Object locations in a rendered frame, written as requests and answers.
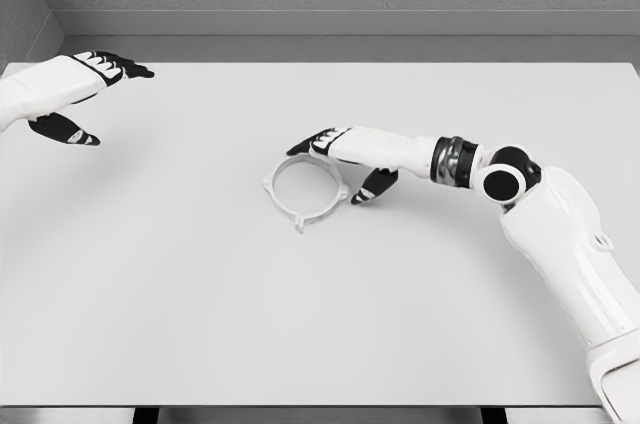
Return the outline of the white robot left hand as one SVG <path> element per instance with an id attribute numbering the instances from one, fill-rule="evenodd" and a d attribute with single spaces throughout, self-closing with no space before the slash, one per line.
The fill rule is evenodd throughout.
<path id="1" fill-rule="evenodd" d="M 98 146 L 96 136 L 60 111 L 121 81 L 150 79 L 155 73 L 118 54 L 90 50 L 59 55 L 10 76 L 16 81 L 21 101 L 21 118 L 14 123 L 24 120 L 33 132 L 63 144 Z"/>

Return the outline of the white round pipe clamp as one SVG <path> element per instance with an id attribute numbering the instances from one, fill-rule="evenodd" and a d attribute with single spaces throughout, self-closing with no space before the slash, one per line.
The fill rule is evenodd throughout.
<path id="1" fill-rule="evenodd" d="M 280 174 L 294 164 L 308 163 L 317 166 L 327 172 L 335 181 L 337 190 L 330 203 L 319 211 L 303 214 L 285 205 L 276 194 L 275 184 Z M 272 204 L 280 214 L 287 217 L 294 223 L 294 229 L 303 234 L 307 225 L 316 224 L 328 218 L 333 214 L 342 202 L 344 202 L 349 194 L 349 187 L 345 183 L 338 168 L 331 162 L 320 157 L 310 154 L 298 154 L 295 156 L 287 156 L 281 159 L 275 167 L 267 173 L 262 180 L 263 188 L 269 195 Z"/>

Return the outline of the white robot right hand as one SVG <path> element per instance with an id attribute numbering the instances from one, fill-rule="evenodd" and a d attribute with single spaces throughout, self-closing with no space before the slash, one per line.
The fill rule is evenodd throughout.
<path id="1" fill-rule="evenodd" d="M 373 169 L 351 198 L 353 205 L 386 192 L 397 182 L 399 169 L 421 178 L 430 175 L 429 155 L 422 143 L 387 131 L 364 127 L 328 128 L 294 145 L 286 155 L 309 153 Z"/>

